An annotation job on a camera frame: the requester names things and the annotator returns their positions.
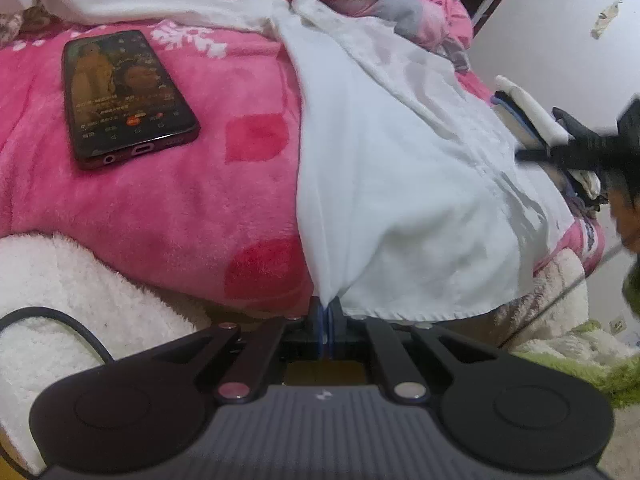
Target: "silver bolt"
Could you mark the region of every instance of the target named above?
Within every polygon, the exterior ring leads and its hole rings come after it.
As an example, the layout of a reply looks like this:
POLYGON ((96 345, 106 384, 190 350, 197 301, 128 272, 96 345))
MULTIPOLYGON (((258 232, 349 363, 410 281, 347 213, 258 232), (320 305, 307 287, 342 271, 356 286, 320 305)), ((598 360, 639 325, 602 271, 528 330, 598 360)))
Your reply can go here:
POLYGON ((421 399, 427 394, 427 388, 418 383, 396 384, 394 393, 402 399, 421 399))
POLYGON ((244 383, 225 383, 218 388, 218 393, 225 399, 244 399, 251 389, 244 383))

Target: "cable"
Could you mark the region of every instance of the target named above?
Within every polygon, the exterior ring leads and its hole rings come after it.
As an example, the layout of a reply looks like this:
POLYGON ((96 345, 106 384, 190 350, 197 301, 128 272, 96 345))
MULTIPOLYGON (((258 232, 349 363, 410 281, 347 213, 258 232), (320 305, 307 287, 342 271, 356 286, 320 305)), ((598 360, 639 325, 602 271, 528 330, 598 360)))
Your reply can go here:
MULTIPOLYGON (((59 310, 55 310, 53 308, 47 308, 45 306, 28 306, 26 308, 14 310, 13 312, 7 314, 2 319, 0 319, 0 335, 5 328, 18 323, 19 321, 30 319, 32 317, 44 317, 46 319, 52 319, 53 321, 57 321, 58 323, 69 327, 89 344, 89 346, 98 354, 98 357, 100 357, 100 359, 102 359, 105 364, 114 361, 113 357, 104 347, 104 345, 100 341, 98 341, 98 338, 94 334, 92 334, 89 329, 82 323, 72 318, 71 316, 68 316, 64 312, 60 312, 59 310)), ((11 456, 9 456, 9 454, 2 446, 0 446, 0 457, 2 457, 4 461, 7 462, 15 472, 18 473, 18 475, 22 476, 26 480, 38 479, 38 476, 28 472, 11 456)))
MULTIPOLYGON (((634 243, 637 242, 640 239, 640 229, 636 230, 633 232, 633 234, 629 235, 626 238, 623 238, 623 240, 616 245, 615 247, 613 247, 611 250, 609 250, 606 254, 604 254, 604 256, 602 257, 600 263, 598 264, 598 267, 594 270, 594 272, 596 270, 598 270, 600 267, 602 267, 603 265, 605 265, 609 260, 613 259, 615 256, 618 256, 618 254, 620 254, 622 252, 622 250, 625 248, 625 245, 627 245, 628 243, 634 243)), ((510 343, 511 341, 513 341, 517 336, 519 336, 524 330, 526 330, 529 326, 532 325, 532 323, 539 319, 540 317, 544 316, 546 314, 546 312, 552 308, 558 301, 563 300, 565 297, 567 297, 567 295, 574 290, 574 288, 576 288, 578 285, 580 285, 582 282, 584 282, 587 279, 586 275, 582 275, 580 276, 580 278, 578 278, 577 280, 575 280, 571 285, 569 285, 567 288, 565 288, 562 292, 560 292, 560 294, 558 294, 555 298, 553 298, 551 300, 551 302, 542 310, 540 310, 540 312, 538 312, 527 324, 521 326, 519 329, 517 329, 513 334, 511 334, 507 339, 505 339, 502 343, 500 343, 500 345, 498 345, 498 348, 504 348, 505 345, 507 345, 508 343, 510 343)))

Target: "smartphone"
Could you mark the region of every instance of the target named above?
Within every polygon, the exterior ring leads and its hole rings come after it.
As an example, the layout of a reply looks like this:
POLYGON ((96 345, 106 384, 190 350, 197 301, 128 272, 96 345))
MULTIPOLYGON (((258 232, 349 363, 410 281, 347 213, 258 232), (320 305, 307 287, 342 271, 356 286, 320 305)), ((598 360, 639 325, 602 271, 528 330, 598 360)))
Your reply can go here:
POLYGON ((200 125, 139 30, 65 45, 66 120, 84 170, 191 142, 200 125))

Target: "hand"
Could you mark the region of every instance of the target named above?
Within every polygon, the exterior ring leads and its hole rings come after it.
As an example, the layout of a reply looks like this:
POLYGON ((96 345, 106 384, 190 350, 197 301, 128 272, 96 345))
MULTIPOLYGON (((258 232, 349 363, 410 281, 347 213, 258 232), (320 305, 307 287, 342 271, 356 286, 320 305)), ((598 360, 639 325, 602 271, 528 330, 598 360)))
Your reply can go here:
POLYGON ((625 247, 640 253, 640 197, 635 206, 628 203, 624 195, 617 190, 609 192, 611 218, 616 222, 616 230, 622 237, 625 247))

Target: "wall outlet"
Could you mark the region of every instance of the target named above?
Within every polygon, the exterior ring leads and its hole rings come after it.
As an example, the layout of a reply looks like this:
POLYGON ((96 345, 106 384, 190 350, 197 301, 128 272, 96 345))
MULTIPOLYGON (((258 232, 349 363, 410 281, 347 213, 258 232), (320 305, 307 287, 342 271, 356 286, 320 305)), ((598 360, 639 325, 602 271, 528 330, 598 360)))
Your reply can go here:
POLYGON ((626 330, 625 317, 620 315, 616 319, 609 321, 609 327, 611 329, 611 335, 619 334, 626 330))

